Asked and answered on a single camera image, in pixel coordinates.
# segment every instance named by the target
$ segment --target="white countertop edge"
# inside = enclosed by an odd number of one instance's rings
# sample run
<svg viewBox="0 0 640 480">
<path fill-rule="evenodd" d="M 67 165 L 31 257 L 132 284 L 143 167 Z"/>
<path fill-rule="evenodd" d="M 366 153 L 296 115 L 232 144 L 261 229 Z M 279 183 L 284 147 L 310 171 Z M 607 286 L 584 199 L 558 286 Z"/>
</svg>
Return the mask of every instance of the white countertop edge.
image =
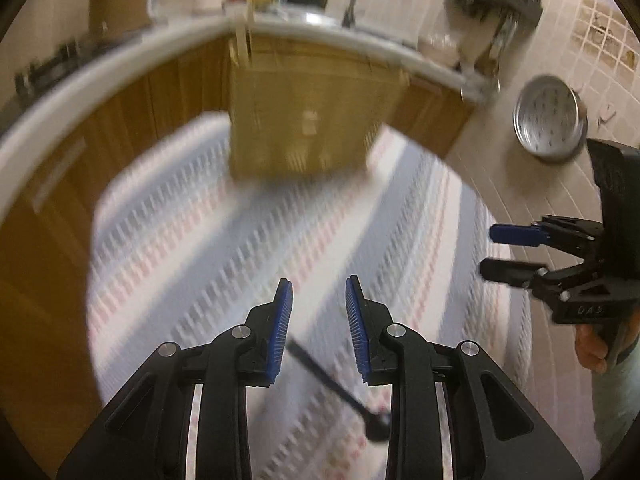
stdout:
<svg viewBox="0 0 640 480">
<path fill-rule="evenodd" d="M 105 54 L 40 98 L 0 141 L 0 219 L 5 218 L 33 169 L 90 111 L 158 64 L 228 34 L 234 30 L 235 23 L 236 19 L 221 14 L 171 22 Z M 398 63 L 411 73 L 454 90 L 462 89 L 465 84 L 462 74 L 426 60 L 417 52 L 354 30 L 286 22 L 276 16 L 262 14 L 255 15 L 252 29 L 318 40 Z M 474 99 L 468 92 L 465 92 L 465 97 L 476 102 L 482 100 L 481 95 Z"/>
</svg>

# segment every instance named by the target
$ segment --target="metal pot lid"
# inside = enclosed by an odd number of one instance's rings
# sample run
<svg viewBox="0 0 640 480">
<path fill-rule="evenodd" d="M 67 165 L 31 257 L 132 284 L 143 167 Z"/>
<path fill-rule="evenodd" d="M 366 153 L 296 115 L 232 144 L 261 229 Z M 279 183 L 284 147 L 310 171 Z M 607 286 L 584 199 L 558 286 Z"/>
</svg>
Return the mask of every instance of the metal pot lid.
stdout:
<svg viewBox="0 0 640 480">
<path fill-rule="evenodd" d="M 541 75 L 529 81 L 513 111 L 513 126 L 521 145 L 548 160 L 576 152 L 586 133 L 586 109 L 560 78 Z"/>
</svg>

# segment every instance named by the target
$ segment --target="wooden cabinet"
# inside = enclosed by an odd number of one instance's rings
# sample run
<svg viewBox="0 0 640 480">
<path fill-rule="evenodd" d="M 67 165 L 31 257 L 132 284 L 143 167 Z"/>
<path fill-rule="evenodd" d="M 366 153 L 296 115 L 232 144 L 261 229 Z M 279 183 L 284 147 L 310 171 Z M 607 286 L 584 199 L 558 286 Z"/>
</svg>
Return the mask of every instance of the wooden cabinet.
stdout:
<svg viewBox="0 0 640 480">
<path fill-rule="evenodd" d="M 84 304 L 95 205 L 140 153 L 227 109 L 228 63 L 217 38 L 120 89 L 38 165 L 0 226 L 0 409 L 51 477 L 100 412 Z"/>
<path fill-rule="evenodd" d="M 444 158 L 473 110 L 460 92 L 412 77 L 389 125 Z"/>
</svg>

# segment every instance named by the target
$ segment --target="stove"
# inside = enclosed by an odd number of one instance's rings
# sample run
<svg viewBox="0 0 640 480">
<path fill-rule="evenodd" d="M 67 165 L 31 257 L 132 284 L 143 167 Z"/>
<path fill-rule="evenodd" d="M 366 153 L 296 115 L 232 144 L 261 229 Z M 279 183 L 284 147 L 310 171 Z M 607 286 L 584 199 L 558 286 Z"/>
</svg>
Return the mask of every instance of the stove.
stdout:
<svg viewBox="0 0 640 480">
<path fill-rule="evenodd" d="M 58 83 L 114 48 L 130 43 L 137 36 L 127 36 L 123 41 L 112 43 L 71 40 L 61 44 L 51 58 L 41 63 L 32 62 L 17 72 L 14 76 L 15 96 L 0 108 L 0 137 Z"/>
</svg>

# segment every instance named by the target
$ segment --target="wall shelf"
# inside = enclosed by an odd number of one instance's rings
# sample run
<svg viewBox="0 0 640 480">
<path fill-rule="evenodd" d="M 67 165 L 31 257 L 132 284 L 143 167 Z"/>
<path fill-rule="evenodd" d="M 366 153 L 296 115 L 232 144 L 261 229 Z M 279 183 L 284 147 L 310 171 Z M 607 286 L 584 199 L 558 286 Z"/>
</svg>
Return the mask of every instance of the wall shelf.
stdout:
<svg viewBox="0 0 640 480">
<path fill-rule="evenodd" d="M 540 0 L 456 0 L 465 6 L 478 5 L 482 7 L 493 7 L 510 9 L 517 12 L 524 20 L 534 27 L 538 25 L 542 15 Z"/>
</svg>

